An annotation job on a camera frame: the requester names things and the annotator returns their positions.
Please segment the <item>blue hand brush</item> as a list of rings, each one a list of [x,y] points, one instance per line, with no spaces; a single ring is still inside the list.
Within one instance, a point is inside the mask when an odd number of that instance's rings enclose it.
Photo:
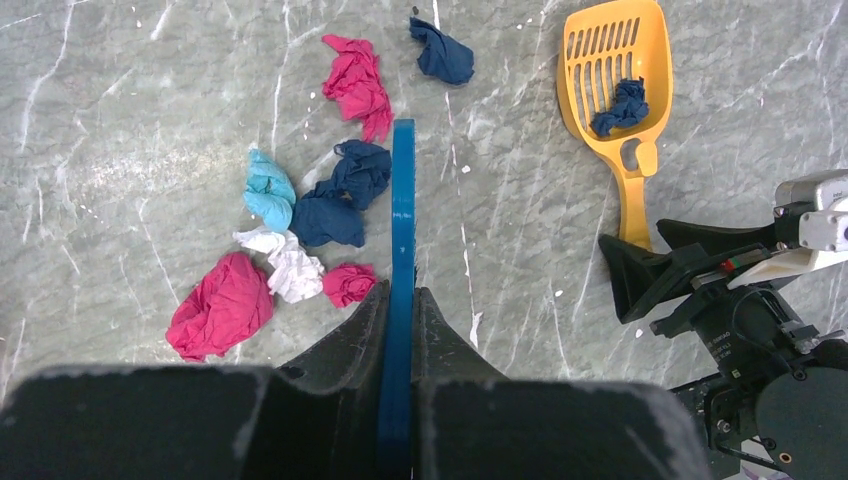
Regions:
[[[392,142],[392,272],[377,422],[376,464],[381,479],[409,479],[412,475],[415,154],[415,121],[397,120]]]

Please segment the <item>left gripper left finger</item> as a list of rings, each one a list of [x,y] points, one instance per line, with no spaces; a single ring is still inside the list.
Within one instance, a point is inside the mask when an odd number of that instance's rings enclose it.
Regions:
[[[374,286],[347,320],[279,368],[282,454],[294,479],[373,479],[390,286]]]

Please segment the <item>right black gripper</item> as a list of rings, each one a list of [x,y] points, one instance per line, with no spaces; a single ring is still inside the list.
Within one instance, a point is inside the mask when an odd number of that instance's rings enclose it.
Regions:
[[[767,226],[661,219],[657,230],[674,250],[658,254],[607,234],[598,246],[620,323],[691,293],[652,330],[694,331],[717,365],[716,376],[681,388],[709,451],[793,479],[845,478],[847,335],[804,322],[780,291],[846,263],[846,172],[781,183]]]

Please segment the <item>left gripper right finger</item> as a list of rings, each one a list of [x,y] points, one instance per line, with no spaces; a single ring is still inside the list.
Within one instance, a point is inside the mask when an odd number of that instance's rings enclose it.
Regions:
[[[505,420],[496,388],[508,378],[448,325],[427,288],[414,292],[411,453],[414,479],[482,478]]]

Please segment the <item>orange slotted scoop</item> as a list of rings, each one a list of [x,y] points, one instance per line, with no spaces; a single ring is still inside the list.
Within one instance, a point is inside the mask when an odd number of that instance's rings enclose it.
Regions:
[[[567,130],[611,169],[619,236],[649,248],[644,186],[658,170],[657,141],[670,117],[673,69],[656,1],[606,1],[564,23],[557,98]]]

